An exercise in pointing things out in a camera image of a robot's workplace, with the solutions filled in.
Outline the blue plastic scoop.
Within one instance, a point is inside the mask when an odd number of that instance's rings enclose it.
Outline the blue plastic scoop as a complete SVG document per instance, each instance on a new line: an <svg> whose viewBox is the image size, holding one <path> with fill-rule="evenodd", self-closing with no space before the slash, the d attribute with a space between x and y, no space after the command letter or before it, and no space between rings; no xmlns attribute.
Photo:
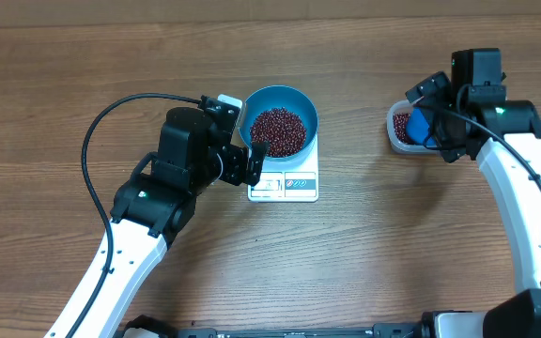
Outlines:
<svg viewBox="0 0 541 338"><path fill-rule="evenodd" d="M436 143L429 135L430 127L422 111L414 108L406 124L405 133L412 144L435 147Z"/></svg>

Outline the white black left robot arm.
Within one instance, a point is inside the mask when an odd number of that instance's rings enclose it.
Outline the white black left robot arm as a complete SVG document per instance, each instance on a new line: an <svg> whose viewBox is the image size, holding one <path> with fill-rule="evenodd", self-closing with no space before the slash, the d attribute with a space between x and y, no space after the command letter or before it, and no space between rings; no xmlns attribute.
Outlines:
<svg viewBox="0 0 541 338"><path fill-rule="evenodd" d="M169 110L157 150L138 162L105 213L104 235L50 337L112 337L137 291L217 180L255 185L265 148L232 144L241 109L212 100Z"/></svg>

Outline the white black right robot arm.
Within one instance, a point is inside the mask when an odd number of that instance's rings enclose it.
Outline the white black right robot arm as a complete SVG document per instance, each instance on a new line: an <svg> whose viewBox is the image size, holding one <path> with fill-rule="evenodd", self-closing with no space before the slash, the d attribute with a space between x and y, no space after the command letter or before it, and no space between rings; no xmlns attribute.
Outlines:
<svg viewBox="0 0 541 338"><path fill-rule="evenodd" d="M426 313L426 337L541 337L541 118L509 100L496 48L452 54L452 74L419 83L409 101L447 162L468 156L495 198L514 263L516 294L486 312Z"/></svg>

